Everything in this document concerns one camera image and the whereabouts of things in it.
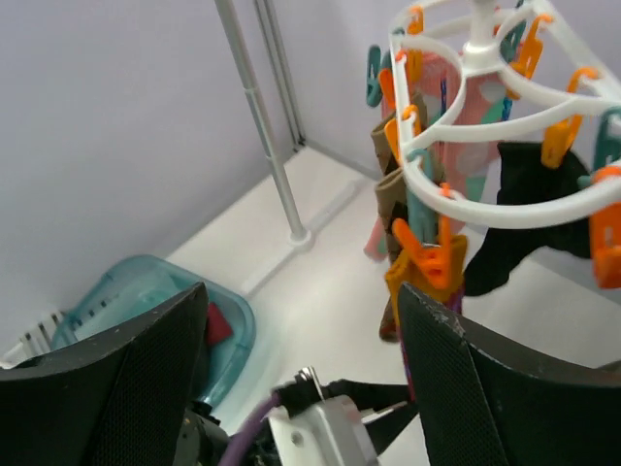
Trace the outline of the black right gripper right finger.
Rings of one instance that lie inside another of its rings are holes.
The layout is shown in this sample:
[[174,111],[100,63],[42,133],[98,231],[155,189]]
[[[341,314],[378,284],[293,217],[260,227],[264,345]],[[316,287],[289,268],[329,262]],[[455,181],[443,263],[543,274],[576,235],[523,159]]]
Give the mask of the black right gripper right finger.
[[619,362],[530,349],[409,284],[398,314],[430,464],[619,464]]

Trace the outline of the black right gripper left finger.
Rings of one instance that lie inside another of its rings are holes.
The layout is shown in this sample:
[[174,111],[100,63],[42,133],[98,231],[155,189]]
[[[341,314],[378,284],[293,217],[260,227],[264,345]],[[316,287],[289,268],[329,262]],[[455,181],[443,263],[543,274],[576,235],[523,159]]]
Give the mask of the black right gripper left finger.
[[170,465],[189,400],[120,379],[101,344],[36,356],[1,372],[4,465]]

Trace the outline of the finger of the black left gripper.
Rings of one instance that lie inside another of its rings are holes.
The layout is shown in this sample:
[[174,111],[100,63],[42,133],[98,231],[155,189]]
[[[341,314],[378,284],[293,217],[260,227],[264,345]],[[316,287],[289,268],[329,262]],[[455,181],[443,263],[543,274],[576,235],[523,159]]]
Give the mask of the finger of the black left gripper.
[[418,406],[407,384],[362,383],[341,379],[329,383],[329,396],[349,397],[360,412],[380,417],[365,421],[377,455],[382,455],[418,415]]

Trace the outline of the beige argyle sock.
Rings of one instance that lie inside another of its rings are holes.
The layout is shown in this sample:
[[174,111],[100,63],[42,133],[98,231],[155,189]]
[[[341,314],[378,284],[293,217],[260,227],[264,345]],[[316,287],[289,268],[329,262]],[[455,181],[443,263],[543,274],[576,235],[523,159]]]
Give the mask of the beige argyle sock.
[[375,195],[388,260],[393,263],[401,252],[401,246],[392,233],[392,222],[395,218],[408,219],[409,209],[402,168],[384,132],[385,125],[395,116],[395,112],[389,110],[386,104],[381,104],[381,107],[382,119],[371,131],[377,164],[382,175],[376,184]]

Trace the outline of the pink patterned sock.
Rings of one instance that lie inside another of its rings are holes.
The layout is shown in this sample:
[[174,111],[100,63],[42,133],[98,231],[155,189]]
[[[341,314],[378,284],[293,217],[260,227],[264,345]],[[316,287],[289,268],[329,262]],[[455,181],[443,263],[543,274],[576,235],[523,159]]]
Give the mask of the pink patterned sock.
[[[391,69],[390,53],[381,52],[373,45],[368,52],[367,61],[367,105],[375,108],[386,104],[391,98],[381,88],[380,74]],[[444,58],[434,53],[423,55],[421,78],[410,88],[412,96],[423,103],[419,106],[421,122],[424,126],[435,123],[453,101],[460,84],[457,70]],[[510,112],[511,103],[505,99],[505,87],[495,75],[471,78],[467,82],[463,109],[456,118],[457,125],[477,125],[495,123],[503,120]],[[437,143],[439,159],[447,169],[448,182],[454,189],[475,202],[479,201],[487,177],[489,164],[499,156],[497,143],[475,144]]]

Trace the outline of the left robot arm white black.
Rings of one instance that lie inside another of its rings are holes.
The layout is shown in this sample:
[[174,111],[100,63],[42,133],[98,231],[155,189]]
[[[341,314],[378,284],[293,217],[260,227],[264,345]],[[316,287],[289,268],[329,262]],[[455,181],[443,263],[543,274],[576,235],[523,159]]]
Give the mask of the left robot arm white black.
[[310,369],[274,389],[228,435],[193,405],[185,413],[177,465],[377,465],[417,416],[404,384],[318,382]]

